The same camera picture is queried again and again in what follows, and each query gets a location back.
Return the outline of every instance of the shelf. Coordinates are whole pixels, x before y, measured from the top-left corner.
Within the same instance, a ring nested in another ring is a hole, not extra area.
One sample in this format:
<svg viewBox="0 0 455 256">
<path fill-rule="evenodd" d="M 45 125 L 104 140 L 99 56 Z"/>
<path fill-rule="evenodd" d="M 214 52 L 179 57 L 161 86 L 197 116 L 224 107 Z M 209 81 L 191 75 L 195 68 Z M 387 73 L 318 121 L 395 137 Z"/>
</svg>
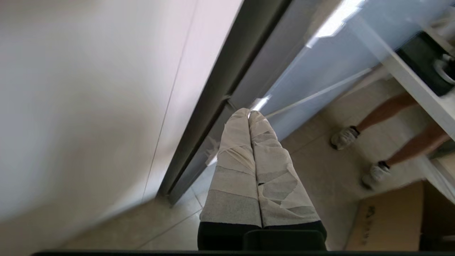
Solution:
<svg viewBox="0 0 455 256">
<path fill-rule="evenodd" d="M 384 67 L 414 97 L 420 106 L 452 139 L 455 139 L 454 91 L 443 97 L 436 96 L 420 77 L 361 18 L 352 23 L 351 29 L 365 46 L 381 60 Z"/>
</svg>

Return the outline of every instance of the sneaker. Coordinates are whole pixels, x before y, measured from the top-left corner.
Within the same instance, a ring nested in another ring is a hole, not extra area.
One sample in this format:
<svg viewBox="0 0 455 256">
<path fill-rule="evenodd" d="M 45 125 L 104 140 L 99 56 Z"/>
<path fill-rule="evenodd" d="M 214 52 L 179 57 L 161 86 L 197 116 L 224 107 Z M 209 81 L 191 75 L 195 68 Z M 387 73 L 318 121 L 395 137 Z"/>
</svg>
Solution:
<svg viewBox="0 0 455 256">
<path fill-rule="evenodd" d="M 330 145 L 336 150 L 342 150 L 352 144 L 359 135 L 355 126 L 346 127 L 330 138 Z"/>
<path fill-rule="evenodd" d="M 362 177 L 362 185 L 367 189 L 373 189 L 375 185 L 381 182 L 386 176 L 390 175 L 389 166 L 384 162 L 380 161 L 371 166 L 368 174 Z"/>
</svg>

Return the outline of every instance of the leg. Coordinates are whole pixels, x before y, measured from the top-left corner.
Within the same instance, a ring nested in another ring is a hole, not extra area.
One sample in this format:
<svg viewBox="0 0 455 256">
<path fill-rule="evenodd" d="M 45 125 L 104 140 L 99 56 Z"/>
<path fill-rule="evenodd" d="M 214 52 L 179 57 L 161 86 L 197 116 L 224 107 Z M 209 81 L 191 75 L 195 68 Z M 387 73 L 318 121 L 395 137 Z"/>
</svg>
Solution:
<svg viewBox="0 0 455 256">
<path fill-rule="evenodd" d="M 423 132 L 408 141 L 388 160 L 373 164 L 370 172 L 362 177 L 362 185 L 368 189 L 372 189 L 376 183 L 390 174 L 389 169 L 392 165 L 427 154 L 435 150 L 449 138 L 436 122 L 431 123 Z"/>
<path fill-rule="evenodd" d="M 417 102 L 406 92 L 390 98 L 373 110 L 357 126 L 346 127 L 334 134 L 330 138 L 330 145 L 336 150 L 342 150 L 352 144 L 366 128 L 389 119 L 401 110 L 416 104 Z"/>
<path fill-rule="evenodd" d="M 417 105 L 417 102 L 407 92 L 392 97 L 365 117 L 365 119 L 356 126 L 356 129 L 361 133 L 368 127 L 387 120 L 401 110 L 413 105 Z"/>
<path fill-rule="evenodd" d="M 450 137 L 436 123 L 432 122 L 423 132 L 408 141 L 400 150 L 395 152 L 385 163 L 392 166 L 408 159 L 428 154 L 435 150 Z"/>
</svg>

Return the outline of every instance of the black sock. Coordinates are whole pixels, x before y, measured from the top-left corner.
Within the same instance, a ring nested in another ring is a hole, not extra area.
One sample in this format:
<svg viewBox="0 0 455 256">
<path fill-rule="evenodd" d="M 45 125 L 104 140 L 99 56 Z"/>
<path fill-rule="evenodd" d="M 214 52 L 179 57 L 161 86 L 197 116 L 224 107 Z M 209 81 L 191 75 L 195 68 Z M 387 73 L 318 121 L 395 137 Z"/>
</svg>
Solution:
<svg viewBox="0 0 455 256">
<path fill-rule="evenodd" d="M 360 135 L 360 132 L 357 130 L 357 127 L 355 127 L 354 125 L 349 126 L 349 128 L 353 129 L 357 133 L 357 135 L 355 136 L 356 138 Z"/>
<path fill-rule="evenodd" d="M 388 166 L 385 161 L 379 161 L 378 165 L 382 165 L 382 166 L 387 167 L 387 169 L 390 169 L 390 166 Z"/>
</svg>

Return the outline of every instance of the tile floor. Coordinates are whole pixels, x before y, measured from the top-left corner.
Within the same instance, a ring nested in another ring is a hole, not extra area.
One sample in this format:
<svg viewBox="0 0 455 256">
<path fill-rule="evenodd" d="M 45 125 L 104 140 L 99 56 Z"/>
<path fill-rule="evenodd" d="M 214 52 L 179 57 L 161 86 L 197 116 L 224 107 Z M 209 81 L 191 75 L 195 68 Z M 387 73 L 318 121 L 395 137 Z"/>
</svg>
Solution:
<svg viewBox="0 0 455 256">
<path fill-rule="evenodd" d="M 327 246 L 342 250 L 358 201 L 372 192 L 362 189 L 359 177 L 371 162 L 388 157 L 429 121 L 419 109 L 406 111 L 364 132 L 357 143 L 333 150 L 330 135 L 356 124 L 387 98 L 403 91 L 394 80 L 377 82 L 331 103 L 282 141 L 294 167 L 327 229 Z M 208 167 L 173 207 L 158 197 L 67 242 L 66 249 L 197 250 L 199 213 L 205 204 L 214 166 Z M 426 157 L 394 167 L 393 177 L 378 191 L 428 178 L 447 190 Z"/>
</svg>

